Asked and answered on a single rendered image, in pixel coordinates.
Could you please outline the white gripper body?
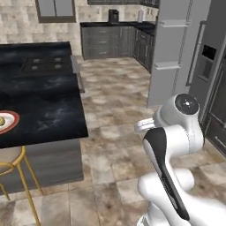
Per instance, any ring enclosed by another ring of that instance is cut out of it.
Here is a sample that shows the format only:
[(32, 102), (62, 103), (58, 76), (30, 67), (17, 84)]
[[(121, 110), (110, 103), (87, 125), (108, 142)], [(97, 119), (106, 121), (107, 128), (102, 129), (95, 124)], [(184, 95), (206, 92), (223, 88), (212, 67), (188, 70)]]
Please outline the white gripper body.
[(142, 119), (134, 125), (134, 131), (136, 133), (147, 131), (151, 128), (155, 128), (153, 118)]

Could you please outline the grey fridge door with shelves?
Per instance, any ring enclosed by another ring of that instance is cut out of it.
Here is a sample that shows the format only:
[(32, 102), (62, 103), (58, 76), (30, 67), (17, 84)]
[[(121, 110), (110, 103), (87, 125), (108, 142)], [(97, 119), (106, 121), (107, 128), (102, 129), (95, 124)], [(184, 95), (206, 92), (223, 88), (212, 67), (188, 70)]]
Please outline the grey fridge door with shelves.
[(188, 93), (186, 81), (200, 27), (211, 0), (160, 0), (147, 106)]

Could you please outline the grey fridge door with dispenser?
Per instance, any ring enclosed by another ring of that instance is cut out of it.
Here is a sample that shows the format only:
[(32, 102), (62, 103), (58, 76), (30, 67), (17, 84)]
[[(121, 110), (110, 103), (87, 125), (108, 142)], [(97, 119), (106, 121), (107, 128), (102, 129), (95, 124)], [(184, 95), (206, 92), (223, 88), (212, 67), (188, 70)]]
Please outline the grey fridge door with dispenser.
[(200, 121), (203, 120), (207, 108), (215, 68), (225, 37), (226, 0), (212, 0), (189, 90), (189, 94), (195, 97), (200, 105)]

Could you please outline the white plate with red rim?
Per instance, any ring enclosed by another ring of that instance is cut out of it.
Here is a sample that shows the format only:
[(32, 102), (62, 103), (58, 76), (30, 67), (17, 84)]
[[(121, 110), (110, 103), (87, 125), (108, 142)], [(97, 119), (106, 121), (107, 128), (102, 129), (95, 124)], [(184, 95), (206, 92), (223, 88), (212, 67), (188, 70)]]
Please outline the white plate with red rim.
[(0, 134), (13, 129), (19, 123), (19, 114), (10, 110), (0, 110), (0, 117), (4, 117), (5, 124), (0, 125)]

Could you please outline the dark oven cabinet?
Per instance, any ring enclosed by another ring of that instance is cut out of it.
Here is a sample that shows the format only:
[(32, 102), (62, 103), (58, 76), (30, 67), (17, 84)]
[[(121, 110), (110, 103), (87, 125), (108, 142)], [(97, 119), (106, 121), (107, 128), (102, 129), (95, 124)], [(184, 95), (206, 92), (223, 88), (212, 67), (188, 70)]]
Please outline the dark oven cabinet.
[(208, 140), (226, 157), (226, 57), (216, 76), (206, 127)]

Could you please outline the dark grey cupboard run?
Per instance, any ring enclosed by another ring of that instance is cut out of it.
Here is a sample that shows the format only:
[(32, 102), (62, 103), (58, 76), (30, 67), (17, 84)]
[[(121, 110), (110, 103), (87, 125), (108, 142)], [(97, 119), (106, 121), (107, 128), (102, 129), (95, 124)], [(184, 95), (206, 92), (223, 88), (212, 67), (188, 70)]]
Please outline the dark grey cupboard run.
[(82, 22), (82, 56), (85, 60), (133, 57), (150, 72), (154, 34), (155, 24), (148, 21)]

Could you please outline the black-topped kitchen island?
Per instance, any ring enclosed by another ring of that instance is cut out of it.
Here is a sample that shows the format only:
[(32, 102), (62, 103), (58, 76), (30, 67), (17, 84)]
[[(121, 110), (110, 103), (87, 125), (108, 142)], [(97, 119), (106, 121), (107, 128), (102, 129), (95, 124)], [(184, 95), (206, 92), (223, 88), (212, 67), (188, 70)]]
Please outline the black-topped kitchen island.
[(42, 187), (84, 179), (79, 140), (88, 136), (76, 72), (21, 71), (29, 57), (69, 56), (71, 44), (0, 44), (0, 110), (19, 123), (0, 135), (0, 148), (26, 147)]

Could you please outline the black coffee machine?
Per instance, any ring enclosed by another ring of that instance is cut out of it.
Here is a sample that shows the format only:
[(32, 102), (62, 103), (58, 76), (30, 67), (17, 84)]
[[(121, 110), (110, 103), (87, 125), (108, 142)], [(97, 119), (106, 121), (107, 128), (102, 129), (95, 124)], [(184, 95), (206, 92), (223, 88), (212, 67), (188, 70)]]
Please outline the black coffee machine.
[(119, 22), (119, 11), (118, 10), (109, 10), (109, 23), (116, 24)]

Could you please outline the black hob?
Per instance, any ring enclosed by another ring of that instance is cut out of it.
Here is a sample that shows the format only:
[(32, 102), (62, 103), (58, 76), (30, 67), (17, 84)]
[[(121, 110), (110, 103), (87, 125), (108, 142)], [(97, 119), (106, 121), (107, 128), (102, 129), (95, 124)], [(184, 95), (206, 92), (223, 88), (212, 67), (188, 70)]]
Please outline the black hob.
[(22, 65), (21, 71), (29, 72), (72, 72), (69, 56), (29, 57)]

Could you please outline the gold stool with cream seat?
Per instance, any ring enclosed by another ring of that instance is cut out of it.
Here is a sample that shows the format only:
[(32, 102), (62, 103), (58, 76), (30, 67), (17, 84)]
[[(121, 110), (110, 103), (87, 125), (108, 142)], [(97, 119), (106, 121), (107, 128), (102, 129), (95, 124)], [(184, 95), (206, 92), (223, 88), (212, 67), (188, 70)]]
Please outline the gold stool with cream seat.
[(37, 215), (34, 202), (32, 199), (32, 195), (28, 189), (25, 174), (21, 168), (21, 163), (25, 162), (26, 166), (28, 167), (28, 170), (31, 173), (31, 176), (34, 180), (34, 183), (39, 190), (40, 194), (43, 194), (42, 188), (38, 182), (38, 179), (34, 173), (34, 170), (30, 164), (30, 162), (27, 159), (26, 156), (26, 147), (21, 146), (21, 147), (7, 147), (7, 148), (0, 148), (0, 177), (7, 175), (9, 173), (12, 173), (15, 169), (18, 170), (19, 172), (19, 177), (20, 180), (24, 186), (26, 196), (28, 198), (30, 207), (32, 209), (34, 219), (36, 221), (36, 226), (41, 226), (39, 217)]

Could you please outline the grey framed window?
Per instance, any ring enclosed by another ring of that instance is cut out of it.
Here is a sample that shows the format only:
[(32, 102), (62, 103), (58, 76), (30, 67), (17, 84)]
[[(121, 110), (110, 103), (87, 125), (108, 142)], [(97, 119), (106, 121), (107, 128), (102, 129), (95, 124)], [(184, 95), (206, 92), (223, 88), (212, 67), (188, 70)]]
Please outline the grey framed window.
[(74, 0), (34, 0), (40, 23), (75, 23)]

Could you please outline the dark grey wall cupboards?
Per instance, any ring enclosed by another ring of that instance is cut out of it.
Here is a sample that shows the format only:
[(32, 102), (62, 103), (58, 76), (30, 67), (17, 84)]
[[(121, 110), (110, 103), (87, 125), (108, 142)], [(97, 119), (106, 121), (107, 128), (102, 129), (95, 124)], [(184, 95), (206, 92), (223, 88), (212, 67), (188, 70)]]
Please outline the dark grey wall cupboards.
[(89, 5), (127, 5), (138, 4), (159, 8), (160, 0), (87, 0)]

